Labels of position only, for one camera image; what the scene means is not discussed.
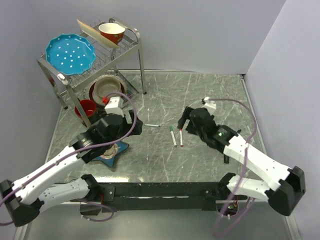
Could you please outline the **white marker with green tip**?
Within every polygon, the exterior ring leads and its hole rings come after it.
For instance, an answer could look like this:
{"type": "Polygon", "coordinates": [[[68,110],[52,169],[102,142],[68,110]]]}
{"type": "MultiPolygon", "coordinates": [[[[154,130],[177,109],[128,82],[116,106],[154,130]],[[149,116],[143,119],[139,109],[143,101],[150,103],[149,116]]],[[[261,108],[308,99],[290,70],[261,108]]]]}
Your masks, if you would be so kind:
{"type": "Polygon", "coordinates": [[[172,138],[173,146],[177,147],[178,145],[177,145],[177,142],[176,142],[176,138],[175,138],[172,126],[169,127],[169,131],[170,131],[170,135],[171,135],[171,138],[172,138]]]}

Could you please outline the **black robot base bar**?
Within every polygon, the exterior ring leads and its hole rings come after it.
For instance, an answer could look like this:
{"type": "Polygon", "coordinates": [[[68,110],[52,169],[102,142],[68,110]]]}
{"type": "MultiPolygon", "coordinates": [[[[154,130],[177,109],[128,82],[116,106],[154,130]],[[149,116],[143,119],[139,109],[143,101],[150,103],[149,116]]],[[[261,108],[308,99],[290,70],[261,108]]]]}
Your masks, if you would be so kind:
{"type": "Polygon", "coordinates": [[[215,211],[216,201],[226,200],[230,193],[219,182],[105,182],[85,199],[115,211],[215,211]]]}

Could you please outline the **white marker with red tip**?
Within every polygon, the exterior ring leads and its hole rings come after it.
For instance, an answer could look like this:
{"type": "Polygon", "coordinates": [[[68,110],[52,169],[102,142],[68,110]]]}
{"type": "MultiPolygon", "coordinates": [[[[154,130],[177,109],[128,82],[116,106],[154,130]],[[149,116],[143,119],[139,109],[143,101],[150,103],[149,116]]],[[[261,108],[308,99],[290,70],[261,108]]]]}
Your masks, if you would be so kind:
{"type": "Polygon", "coordinates": [[[179,129],[179,144],[180,144],[180,147],[183,147],[183,146],[184,146],[184,143],[183,143],[183,130],[182,130],[182,128],[179,129]]]}

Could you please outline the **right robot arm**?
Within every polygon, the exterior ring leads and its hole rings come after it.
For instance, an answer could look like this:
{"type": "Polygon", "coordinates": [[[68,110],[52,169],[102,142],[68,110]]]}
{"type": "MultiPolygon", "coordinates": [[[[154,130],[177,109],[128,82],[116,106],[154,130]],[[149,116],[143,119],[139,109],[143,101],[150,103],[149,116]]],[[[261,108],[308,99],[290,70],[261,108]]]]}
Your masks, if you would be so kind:
{"type": "Polygon", "coordinates": [[[235,130],[217,125],[214,116],[205,107],[186,107],[177,127],[187,125],[189,134],[198,136],[206,145],[232,158],[259,176],[259,180],[243,178],[234,173],[220,180],[219,195],[230,199],[243,195],[267,202],[277,213],[290,216],[306,193],[304,171],[290,168],[270,158],[250,144],[235,130]]]}

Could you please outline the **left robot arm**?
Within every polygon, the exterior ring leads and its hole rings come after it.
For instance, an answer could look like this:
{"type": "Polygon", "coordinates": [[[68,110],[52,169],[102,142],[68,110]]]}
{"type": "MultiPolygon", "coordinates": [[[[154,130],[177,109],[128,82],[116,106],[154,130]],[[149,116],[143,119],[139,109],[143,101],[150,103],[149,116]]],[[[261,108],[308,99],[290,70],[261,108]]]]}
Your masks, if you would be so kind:
{"type": "Polygon", "coordinates": [[[129,111],[132,122],[123,113],[107,113],[85,132],[80,133],[56,157],[29,175],[0,184],[1,205],[5,205],[11,224],[16,227],[32,222],[38,215],[56,205],[71,200],[95,200],[101,188],[91,174],[70,183],[56,186],[63,175],[103,155],[114,144],[142,133],[143,122],[137,111],[129,111]]]}

